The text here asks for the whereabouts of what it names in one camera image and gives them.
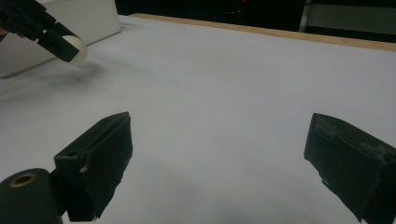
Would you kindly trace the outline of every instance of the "dark background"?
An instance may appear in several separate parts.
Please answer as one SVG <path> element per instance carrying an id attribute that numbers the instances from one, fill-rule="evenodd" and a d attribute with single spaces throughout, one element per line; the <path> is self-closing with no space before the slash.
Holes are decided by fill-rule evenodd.
<path id="1" fill-rule="evenodd" d="M 121 15 L 147 13 L 298 31 L 305 0 L 116 0 Z"/>
<path id="2" fill-rule="evenodd" d="M 116 0 L 119 14 L 147 13 L 299 31 L 306 0 Z M 312 0 L 311 4 L 396 7 L 396 0 Z M 396 43 L 396 35 L 306 27 L 306 33 Z"/>

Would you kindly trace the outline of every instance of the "white box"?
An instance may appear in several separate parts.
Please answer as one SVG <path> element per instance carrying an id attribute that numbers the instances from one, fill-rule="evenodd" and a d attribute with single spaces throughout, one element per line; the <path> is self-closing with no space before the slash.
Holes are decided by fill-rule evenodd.
<path id="1" fill-rule="evenodd" d="M 85 44 L 120 30 L 114 0 L 39 0 L 47 12 L 78 35 Z M 55 58 L 51 53 L 16 35 L 0 42 L 0 77 L 7 77 Z"/>

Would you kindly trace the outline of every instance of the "wooden table edge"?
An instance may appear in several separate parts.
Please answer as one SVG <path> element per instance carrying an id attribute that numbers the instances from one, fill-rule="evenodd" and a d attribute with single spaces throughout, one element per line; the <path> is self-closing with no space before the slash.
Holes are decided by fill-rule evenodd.
<path id="1" fill-rule="evenodd" d="M 235 25 L 235 24 L 220 23 L 220 22 L 213 22 L 213 21 L 197 21 L 197 20 L 190 20 L 190 19 L 181 19 L 181 18 L 174 18 L 174 17 L 149 15 L 149 14 L 143 14 L 143 13 L 135 13 L 135 14 L 132 14 L 131 17 L 136 17 L 136 18 L 141 18 L 141 19 L 149 19 L 149 20 L 155 20 L 155 21 L 169 21 L 169 22 L 175 22 L 175 23 L 181 23 L 181 24 L 207 26 L 207 27 L 214 27 L 214 28 L 220 28 L 220 29 L 248 32 L 248 33 L 259 34 L 259 35 L 279 36 L 279 37 L 285 37 L 285 38 L 291 38 L 291 39 L 300 39 L 300 40 L 306 40 L 306 41 L 335 44 L 335 45 L 342 45 L 342 46 L 350 46 L 350 47 L 357 47 L 357 48 L 364 48 L 364 49 L 380 49 L 380 50 L 386 50 L 386 51 L 396 51 L 396 44 L 379 42 L 379 41 L 352 39 L 352 38 L 344 38 L 344 37 L 329 36 L 329 35 L 311 35 L 311 34 L 291 32 L 291 31 L 272 30 L 272 29 L 266 29 L 266 28 Z"/>

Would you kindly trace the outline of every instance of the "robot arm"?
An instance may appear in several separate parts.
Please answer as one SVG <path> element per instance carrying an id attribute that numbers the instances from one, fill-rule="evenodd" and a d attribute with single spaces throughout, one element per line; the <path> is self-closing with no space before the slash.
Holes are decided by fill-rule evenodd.
<path id="1" fill-rule="evenodd" d="M 85 60 L 86 46 L 35 0 L 0 0 L 0 26 L 21 34 L 67 63 Z"/>

